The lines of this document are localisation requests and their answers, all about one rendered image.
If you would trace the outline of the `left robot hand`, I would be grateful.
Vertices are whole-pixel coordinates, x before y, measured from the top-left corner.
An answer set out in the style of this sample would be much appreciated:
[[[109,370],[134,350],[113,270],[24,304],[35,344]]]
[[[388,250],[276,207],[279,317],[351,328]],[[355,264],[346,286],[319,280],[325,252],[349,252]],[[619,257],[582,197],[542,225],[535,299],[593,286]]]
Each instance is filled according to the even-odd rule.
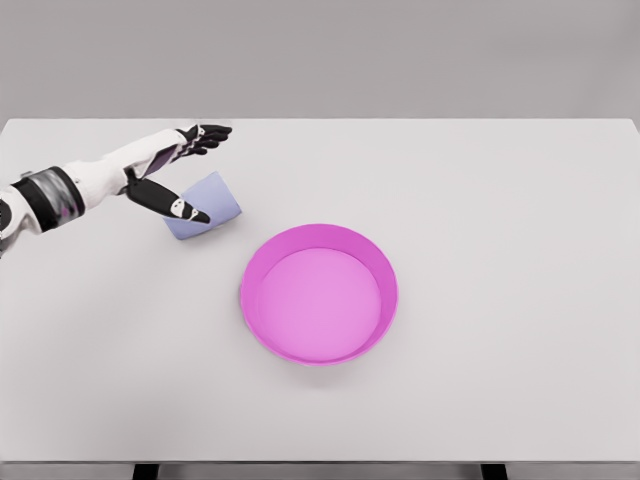
[[[208,214],[150,176],[179,159],[207,154],[228,140],[231,132],[229,126],[195,124],[188,129],[165,129],[119,148],[108,155],[108,161],[118,166],[124,176],[119,192],[167,218],[209,223]]]

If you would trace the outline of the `lavender cup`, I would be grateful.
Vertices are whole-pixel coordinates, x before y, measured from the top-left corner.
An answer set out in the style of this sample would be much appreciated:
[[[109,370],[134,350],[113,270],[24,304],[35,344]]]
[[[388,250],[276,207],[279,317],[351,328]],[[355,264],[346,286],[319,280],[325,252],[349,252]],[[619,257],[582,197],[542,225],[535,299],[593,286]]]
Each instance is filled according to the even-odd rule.
[[[208,224],[182,219],[164,218],[178,240],[186,240],[206,233],[238,217],[242,210],[218,172],[199,180],[181,194],[197,210],[206,213]]]

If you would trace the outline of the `pink round plate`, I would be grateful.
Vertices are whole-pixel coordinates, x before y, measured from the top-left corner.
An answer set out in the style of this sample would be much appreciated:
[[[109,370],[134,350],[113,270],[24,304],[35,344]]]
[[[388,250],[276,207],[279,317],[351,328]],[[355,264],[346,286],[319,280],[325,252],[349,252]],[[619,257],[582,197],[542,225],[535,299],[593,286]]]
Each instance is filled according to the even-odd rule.
[[[343,226],[306,224],[263,243],[239,287],[244,321],[273,354],[305,366],[354,360],[393,324],[399,282],[385,253]]]

